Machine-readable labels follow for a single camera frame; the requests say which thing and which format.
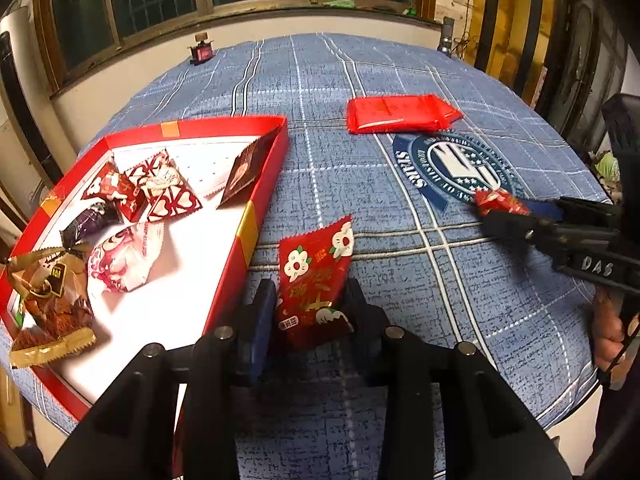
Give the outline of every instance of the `table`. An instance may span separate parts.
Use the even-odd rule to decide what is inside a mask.
[[[472,209],[454,198],[442,211],[396,163],[393,136],[350,136],[354,96],[434,93],[465,117],[446,132],[492,154],[528,198],[606,196],[545,121],[498,81],[436,51],[340,34],[305,34],[220,49],[199,66],[185,60],[133,96],[96,139],[140,124],[219,115],[289,118],[289,153],[264,219],[246,286],[277,277],[277,242],[353,215],[350,275],[369,303],[424,340],[474,341],[548,428],[595,383],[586,332],[590,285],[551,271],[482,236]],[[6,364],[6,334],[0,331]],[[65,431],[74,421],[16,370],[25,396]],[[436,393],[436,471],[444,477]],[[338,343],[271,365],[253,391],[235,396],[242,478],[374,478],[385,390],[364,387]]]

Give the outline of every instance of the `logo print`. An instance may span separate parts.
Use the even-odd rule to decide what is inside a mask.
[[[396,136],[394,153],[409,181],[441,210],[450,198],[473,203],[476,190],[520,191],[508,165],[471,137],[445,134],[411,140]]]

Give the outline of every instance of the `candy wrapper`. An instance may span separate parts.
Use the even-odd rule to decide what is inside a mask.
[[[290,348],[307,350],[353,332],[334,306],[347,279],[353,242],[351,216],[280,242],[276,344],[284,340]]]
[[[145,209],[145,195],[126,175],[118,172],[112,161],[100,168],[82,194],[83,199],[94,197],[115,202],[130,222],[137,222]]]
[[[492,209],[516,213],[518,215],[531,214],[527,206],[502,188],[492,191],[476,191],[476,205],[480,209],[480,214],[483,216]]]
[[[220,205],[258,179],[277,133],[277,130],[273,130],[255,139],[254,142],[242,150],[240,155],[236,156],[236,160],[234,160],[234,164],[231,167],[229,179],[226,182],[225,189],[222,191]]]
[[[42,249],[7,262],[8,280],[35,322],[25,322],[18,332],[9,354],[12,367],[42,365],[95,342],[82,259],[88,250],[87,244]]]
[[[200,200],[172,164],[166,150],[143,160],[125,174],[140,186],[149,200],[149,222],[192,213],[202,208]]]
[[[347,129],[352,134],[436,132],[462,117],[434,94],[357,97],[347,103]]]
[[[113,202],[96,202],[82,211],[63,231],[60,231],[62,244],[65,247],[71,247],[118,222],[120,218]]]
[[[129,292],[146,283],[160,254],[164,224],[142,222],[97,246],[89,257],[89,275],[111,292]]]

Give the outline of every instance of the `red snack package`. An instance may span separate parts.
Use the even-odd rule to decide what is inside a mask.
[[[151,203],[151,211],[147,217],[149,222],[157,222],[202,208],[198,197],[189,189],[178,169],[169,160],[166,150],[143,160],[125,174],[142,188]]]
[[[434,94],[357,97],[347,103],[347,129],[352,134],[436,132],[460,117],[459,110]]]
[[[344,313],[333,306],[347,279],[353,242],[350,215],[280,241],[276,341],[308,350],[353,332]]]
[[[111,292],[129,292],[143,285],[158,259],[163,237],[164,224],[142,222],[123,229],[93,250],[89,275]]]
[[[502,188],[490,191],[476,191],[476,205],[480,208],[480,214],[483,216],[492,209],[499,209],[518,215],[531,214],[527,206]]]
[[[130,222],[138,221],[146,202],[144,194],[140,193],[140,188],[136,187],[126,175],[118,173],[111,160],[100,168],[82,194],[83,199],[94,197],[115,202],[119,211]]]

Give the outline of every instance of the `bolt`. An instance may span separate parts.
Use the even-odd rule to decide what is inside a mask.
[[[146,357],[156,357],[164,347],[160,343],[149,343],[142,349],[142,354]]]
[[[219,326],[213,331],[215,338],[220,340],[229,339],[234,334],[234,329],[228,325]]]
[[[464,355],[473,355],[476,353],[476,345],[470,343],[469,341],[463,341],[462,343],[458,343],[458,351]]]
[[[385,328],[385,335],[389,339],[402,339],[404,330],[399,326],[391,325]]]

